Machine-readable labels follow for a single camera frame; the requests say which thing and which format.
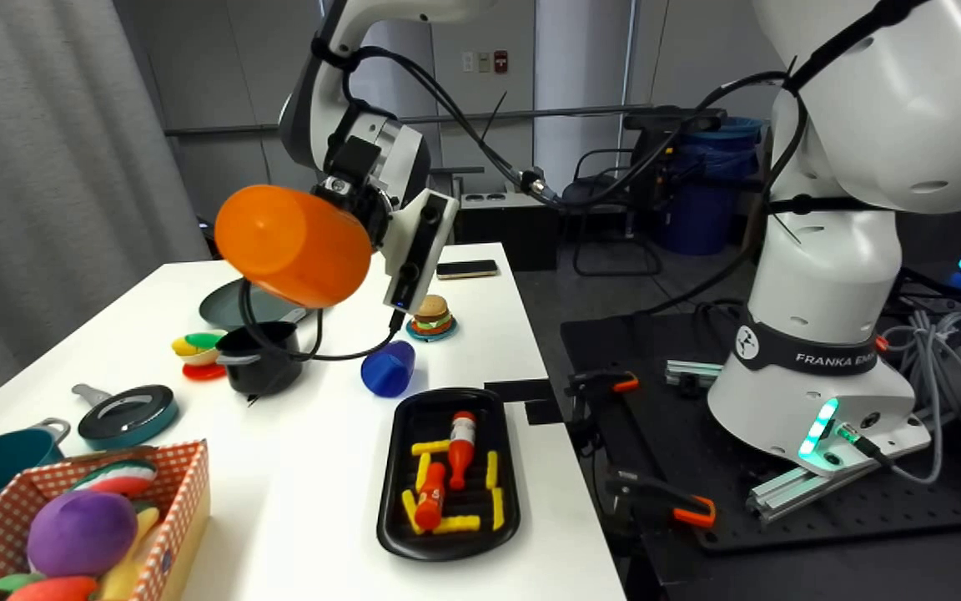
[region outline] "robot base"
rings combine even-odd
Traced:
[[[910,386],[880,360],[868,376],[818,377],[783,369],[749,371],[732,359],[709,404],[726,436],[795,466],[750,492],[764,521],[874,471],[879,460],[860,456],[853,437],[870,437],[891,460],[931,446],[910,414]]]

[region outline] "green light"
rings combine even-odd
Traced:
[[[844,437],[844,440],[850,440],[850,446],[857,440],[857,436],[853,436],[853,432],[849,432],[849,429],[839,429],[839,437]]]
[[[839,400],[839,397],[830,397],[830,400],[821,404],[821,412],[818,412],[807,437],[802,440],[802,457],[807,457],[807,456],[818,450],[818,446],[821,446],[823,432],[830,429],[830,421],[839,419],[839,412],[840,412],[840,400]]]
[[[818,419],[830,421],[839,414],[839,407],[840,407],[840,400],[830,397],[827,404],[821,404]]]

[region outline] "black table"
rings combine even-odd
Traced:
[[[671,437],[685,437],[654,419],[654,407],[671,394],[661,389],[664,360],[713,360],[723,354],[723,334],[698,319],[581,322],[565,324],[565,349],[574,371],[627,369],[640,376],[643,391],[635,404],[602,421],[612,460],[640,469],[656,448],[671,450]],[[673,601],[961,599],[961,532],[710,554],[685,532],[640,527],[640,550]]]

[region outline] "blue container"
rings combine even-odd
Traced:
[[[761,124],[732,116],[682,142],[673,193],[656,243],[673,253],[722,253],[740,207],[738,184],[756,173]]]
[[[412,389],[412,377],[415,377],[415,349],[406,341],[393,341],[361,366],[361,381],[378,397],[403,394]]]

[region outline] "black pot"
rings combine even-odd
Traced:
[[[228,381],[247,400],[280,394],[303,376],[303,360],[289,359],[302,350],[294,341],[298,324],[265,322],[258,327],[273,349],[253,341],[247,327],[224,334],[217,344]]]

